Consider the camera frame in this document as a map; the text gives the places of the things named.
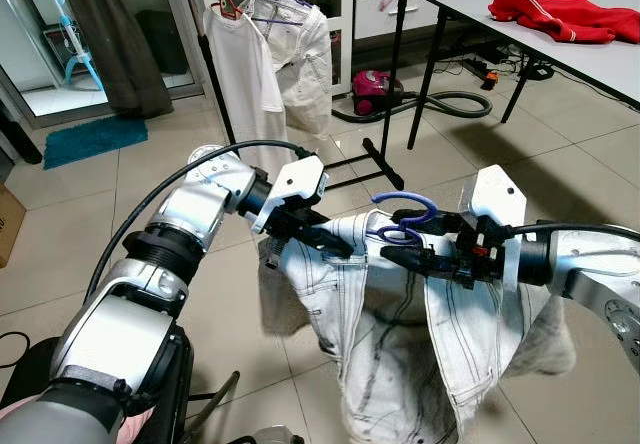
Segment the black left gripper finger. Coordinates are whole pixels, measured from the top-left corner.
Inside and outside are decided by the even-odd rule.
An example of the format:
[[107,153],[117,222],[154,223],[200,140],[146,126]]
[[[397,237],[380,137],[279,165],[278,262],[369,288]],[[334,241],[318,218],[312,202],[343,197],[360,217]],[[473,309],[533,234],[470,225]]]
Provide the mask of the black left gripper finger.
[[305,226],[300,232],[300,242],[307,247],[319,249],[321,252],[340,258],[348,258],[355,252],[351,243],[319,224]]

